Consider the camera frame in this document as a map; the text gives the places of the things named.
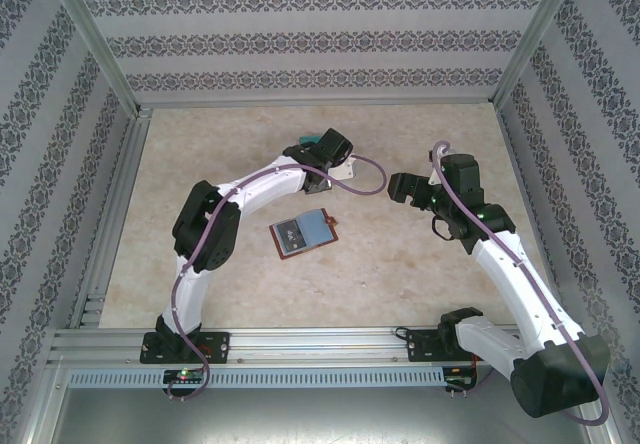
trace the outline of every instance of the patterned wallpaper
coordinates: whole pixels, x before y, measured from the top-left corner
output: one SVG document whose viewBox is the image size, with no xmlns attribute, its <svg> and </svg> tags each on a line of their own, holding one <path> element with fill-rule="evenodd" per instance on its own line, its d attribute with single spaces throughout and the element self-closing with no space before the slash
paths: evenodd
<svg viewBox="0 0 640 444">
<path fill-rule="evenodd" d="M 0 0 L 0 443 L 66 327 L 129 125 L 59 0 Z"/>
<path fill-rule="evenodd" d="M 640 442 L 639 23 L 638 0 L 564 0 L 500 110 L 563 301 L 609 343 L 624 442 Z"/>
<path fill-rule="evenodd" d="M 85 0 L 145 103 L 488 98 L 540 0 Z"/>
</svg>

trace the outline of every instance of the white arm segment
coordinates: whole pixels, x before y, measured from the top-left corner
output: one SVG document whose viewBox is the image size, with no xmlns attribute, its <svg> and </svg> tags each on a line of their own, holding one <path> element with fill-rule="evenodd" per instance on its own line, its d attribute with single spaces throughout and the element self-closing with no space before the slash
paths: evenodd
<svg viewBox="0 0 640 444">
<path fill-rule="evenodd" d="M 219 193 L 224 196 L 229 193 L 238 184 L 247 178 L 264 171 L 265 169 L 273 169 L 284 166 L 285 164 L 297 164 L 297 162 L 285 156 L 279 156 L 275 161 L 262 169 L 249 174 L 248 176 L 236 181 L 219 184 Z M 229 202 L 235 202 L 240 208 L 240 219 L 244 219 L 252 212 L 260 209 L 262 206 L 269 204 L 275 199 L 293 194 L 304 184 L 307 173 L 302 169 L 286 169 L 268 174 L 253 181 L 243 187 L 238 193 L 229 199 Z M 181 256 L 177 258 L 176 278 L 187 263 L 187 259 Z M 213 271 L 203 270 L 199 273 L 194 272 L 193 268 L 189 269 L 187 274 L 182 278 L 178 294 L 176 295 L 176 310 L 180 324 L 186 334 L 196 329 L 201 321 L 202 303 L 207 293 L 207 287 L 211 280 Z M 175 333 L 178 332 L 173 315 L 171 313 L 171 303 L 162 313 L 162 317 L 167 326 Z"/>
<path fill-rule="evenodd" d="M 569 335 L 578 339 L 582 328 L 562 309 L 540 275 L 529 261 L 520 236 L 509 231 L 497 236 L 524 261 L 545 297 L 551 303 Z M 513 360 L 526 359 L 544 349 L 544 343 L 552 341 L 564 344 L 562 334 L 547 314 L 531 284 L 507 254 L 492 240 L 479 240 L 473 248 L 473 257 L 494 282 L 520 330 L 521 340 L 494 327 L 485 317 L 463 319 L 456 325 L 458 342 L 463 349 L 480 356 L 501 374 L 509 378 Z"/>
</svg>

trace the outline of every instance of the marble-patterned floor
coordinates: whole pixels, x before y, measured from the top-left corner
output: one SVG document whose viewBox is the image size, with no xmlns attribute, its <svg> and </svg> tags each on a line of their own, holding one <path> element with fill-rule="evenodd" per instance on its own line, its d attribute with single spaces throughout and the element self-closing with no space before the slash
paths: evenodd
<svg viewBox="0 0 640 444">
<path fill-rule="evenodd" d="M 427 174 L 428 150 L 447 139 L 480 163 L 487 202 L 501 204 L 544 276 L 505 143 L 490 104 L 156 110 L 100 322 L 149 328 L 166 306 L 175 272 L 171 228 L 194 183 L 228 182 L 270 163 L 301 135 L 334 127 L 354 152 L 389 174 Z M 379 176 L 356 162 L 354 187 Z M 280 260 L 270 224 L 326 208 L 339 240 Z M 286 196 L 243 220 L 236 250 L 216 271 L 205 327 L 432 325 L 475 306 L 514 322 L 492 282 L 457 242 L 431 232 L 431 214 L 334 189 Z"/>
</svg>

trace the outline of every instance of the enclosure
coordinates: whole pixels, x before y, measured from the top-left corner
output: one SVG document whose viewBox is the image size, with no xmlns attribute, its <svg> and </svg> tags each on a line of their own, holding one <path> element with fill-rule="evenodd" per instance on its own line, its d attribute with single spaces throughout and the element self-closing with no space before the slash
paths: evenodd
<svg viewBox="0 0 640 444">
<path fill-rule="evenodd" d="M 640 0 L 0 0 L 0 19 L 0 442 L 640 442 Z M 203 307 L 231 336 L 220 380 L 168 402 L 172 366 L 139 358 L 191 188 L 328 128 L 388 174 L 428 175 L 440 139 L 475 157 L 606 340 L 606 425 L 533 420 L 500 376 L 449 399 L 396 328 L 514 316 L 427 212 L 338 188 L 243 220 Z M 338 240 L 282 260 L 269 226 L 313 209 Z"/>
</svg>

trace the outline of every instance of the ventilated metal strip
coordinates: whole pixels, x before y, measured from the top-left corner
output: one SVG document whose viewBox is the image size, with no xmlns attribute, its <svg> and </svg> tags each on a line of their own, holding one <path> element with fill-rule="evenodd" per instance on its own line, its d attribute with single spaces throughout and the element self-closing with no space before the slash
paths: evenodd
<svg viewBox="0 0 640 444">
<path fill-rule="evenodd" d="M 86 369 L 71 373 L 72 389 L 157 389 L 163 386 L 163 369 Z M 444 386 L 442 367 L 361 369 L 219 369 L 213 370 L 210 388 L 299 389 L 336 387 Z M 176 388 L 198 387 L 176 384 Z"/>
</svg>

